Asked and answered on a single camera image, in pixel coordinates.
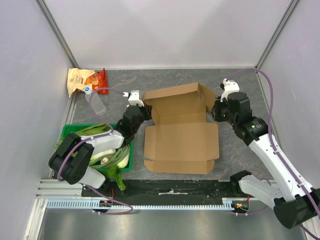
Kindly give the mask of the brown cardboard box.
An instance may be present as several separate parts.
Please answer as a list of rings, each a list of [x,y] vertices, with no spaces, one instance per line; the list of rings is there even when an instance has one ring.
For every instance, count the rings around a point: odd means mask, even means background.
[[[219,153],[217,123],[207,121],[216,94],[198,82],[147,91],[154,125],[145,129],[144,166],[154,173],[208,174]]]

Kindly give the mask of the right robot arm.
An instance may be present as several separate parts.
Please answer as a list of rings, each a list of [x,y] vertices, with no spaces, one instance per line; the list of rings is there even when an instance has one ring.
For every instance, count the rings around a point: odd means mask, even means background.
[[[231,176],[229,191],[235,197],[251,195],[271,208],[278,221],[292,229],[317,216],[320,190],[314,188],[281,150],[267,123],[252,114],[250,100],[244,92],[215,98],[211,110],[216,122],[227,122],[235,135],[260,158],[277,186],[257,179],[247,170]]]

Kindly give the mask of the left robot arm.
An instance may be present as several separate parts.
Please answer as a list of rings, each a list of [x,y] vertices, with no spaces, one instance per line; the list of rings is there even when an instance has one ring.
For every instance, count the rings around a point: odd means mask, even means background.
[[[77,183],[92,187],[99,197],[106,196],[110,185],[106,177],[89,166],[92,156],[111,149],[128,146],[144,121],[152,119],[152,106],[130,105],[115,127],[101,134],[79,136],[68,134],[49,159],[49,167],[57,173],[57,180],[70,185]]]

